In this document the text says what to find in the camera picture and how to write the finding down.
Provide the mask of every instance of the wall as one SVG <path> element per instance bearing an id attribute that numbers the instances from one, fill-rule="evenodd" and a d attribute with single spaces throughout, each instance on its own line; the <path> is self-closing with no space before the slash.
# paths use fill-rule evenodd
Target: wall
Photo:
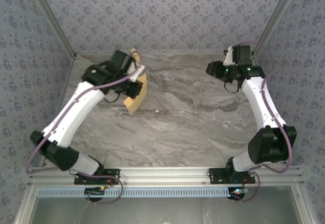
<path id="1" fill-rule="evenodd" d="M 53 118 L 71 59 L 34 0 L 0 0 L 0 223 L 25 189 L 31 132 Z"/>
<path id="2" fill-rule="evenodd" d="M 304 167 L 318 220 L 325 223 L 325 0 L 292 0 L 269 40 L 277 63 L 268 87 L 298 130 L 294 164 Z M 270 70 L 271 61 L 260 63 Z"/>
<path id="3" fill-rule="evenodd" d="M 213 52 L 257 40 L 277 0 L 48 0 L 75 52 Z"/>

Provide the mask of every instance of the metal frame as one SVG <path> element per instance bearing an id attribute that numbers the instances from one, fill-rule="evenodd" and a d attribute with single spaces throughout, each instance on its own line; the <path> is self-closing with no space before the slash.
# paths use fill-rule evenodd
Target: metal frame
<path id="1" fill-rule="evenodd" d="M 276 169 L 282 169 L 284 164 L 277 164 Z M 125 187 L 199 187 L 218 188 L 227 186 L 241 186 L 240 184 L 211 185 L 207 176 L 210 167 L 121 167 L 120 179 Z M 291 186 L 297 209 L 303 224 L 317 224 L 310 199 L 304 186 L 302 170 L 299 166 L 292 166 L 284 174 L 276 174 L 266 168 L 257 169 L 261 179 L 261 186 Z M 14 224 L 29 223 L 34 204 L 40 188 L 77 189 L 82 185 L 74 185 L 74 176 L 60 170 L 49 170 L 31 174 L 28 187 L 21 202 Z"/>

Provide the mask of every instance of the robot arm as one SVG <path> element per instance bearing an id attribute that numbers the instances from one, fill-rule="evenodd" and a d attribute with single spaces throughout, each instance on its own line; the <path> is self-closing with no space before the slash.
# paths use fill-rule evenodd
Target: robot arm
<path id="1" fill-rule="evenodd" d="M 247 96 L 257 124 L 257 133 L 249 142 L 247 150 L 239 156 L 230 158 L 226 164 L 229 180 L 236 182 L 242 179 L 240 173 L 256 165 L 288 159 L 288 147 L 280 128 L 263 100 L 261 88 L 265 75 L 260 66 L 252 65 L 250 46 L 229 47 L 224 53 L 225 61 L 209 63 L 206 73 L 225 84 L 237 80 L 238 89 L 241 88 Z M 279 115 L 266 84 L 263 90 L 268 105 L 287 133 L 292 147 L 297 136 L 296 129 L 293 126 L 287 126 Z"/>
<path id="2" fill-rule="evenodd" d="M 142 83 L 137 80 L 144 71 L 144 66 L 139 66 L 136 68 L 135 59 L 121 51 L 116 51 L 110 61 L 99 65 L 91 65 L 58 116 L 42 132 L 34 131 L 31 134 L 31 140 L 38 145 L 43 140 L 44 135 L 51 133 L 40 148 L 41 153 L 63 171 L 74 170 L 88 175 L 98 175 L 98 171 L 102 170 L 103 165 L 92 157 L 83 155 L 69 147 L 72 137 L 88 113 L 105 97 L 110 89 L 117 94 L 123 93 L 133 99 L 139 94 Z M 122 83 L 109 88 L 89 91 L 73 107 L 67 110 L 85 90 L 108 84 L 131 73 L 133 75 Z M 64 113 L 66 113 L 65 116 L 59 122 L 55 131 L 52 132 L 52 128 Z"/>

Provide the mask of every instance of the black mounting bracket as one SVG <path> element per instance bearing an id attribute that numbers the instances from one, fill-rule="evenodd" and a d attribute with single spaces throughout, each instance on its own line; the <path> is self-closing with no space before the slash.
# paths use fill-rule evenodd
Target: black mounting bracket
<path id="1" fill-rule="evenodd" d="M 226 168 L 210 168 L 207 173 L 211 184 L 247 184 L 247 179 L 251 184 L 255 183 L 254 176 L 251 177 L 248 172 L 241 172 L 236 180 L 231 180 Z"/>
<path id="2" fill-rule="evenodd" d="M 120 169 L 102 169 L 100 174 L 97 174 L 98 176 L 113 176 L 116 178 L 120 177 Z M 92 177 L 86 177 L 84 175 L 81 175 L 77 173 L 75 175 L 75 185 L 101 185 L 101 186 L 107 186 L 107 185 L 118 185 L 118 181 L 111 178 L 92 178 Z"/>

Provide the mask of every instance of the marble surface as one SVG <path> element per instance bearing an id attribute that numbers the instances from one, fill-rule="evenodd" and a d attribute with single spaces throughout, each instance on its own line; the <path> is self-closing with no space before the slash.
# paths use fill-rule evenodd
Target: marble surface
<path id="1" fill-rule="evenodd" d="M 65 101 L 85 69 L 108 58 L 78 56 Z M 218 59 L 223 56 L 143 56 L 148 93 L 138 111 L 130 115 L 122 96 L 113 104 L 99 102 L 70 146 L 105 167 L 224 166 L 246 149 L 256 122 L 243 92 L 229 93 L 222 82 L 205 73 L 206 65 Z"/>

